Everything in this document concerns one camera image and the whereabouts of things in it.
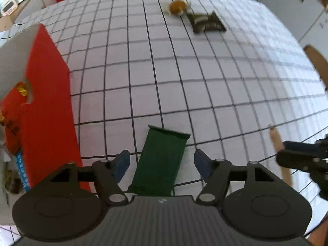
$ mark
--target wooden stick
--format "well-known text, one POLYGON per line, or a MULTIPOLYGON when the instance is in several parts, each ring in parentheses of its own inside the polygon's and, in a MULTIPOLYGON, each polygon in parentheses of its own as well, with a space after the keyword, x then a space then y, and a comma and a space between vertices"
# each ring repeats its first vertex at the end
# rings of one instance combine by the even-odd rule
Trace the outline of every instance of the wooden stick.
MULTIPOLYGON (((269 130, 269 135, 271 142, 273 144, 274 150, 276 153, 278 153, 280 150, 284 150, 285 146, 281 140, 280 134, 275 126, 271 126, 269 130)), ((290 173, 290 169, 286 167, 280 167, 281 168, 281 174, 282 174, 282 180, 287 183, 289 186, 293 186, 293 181, 290 173)))

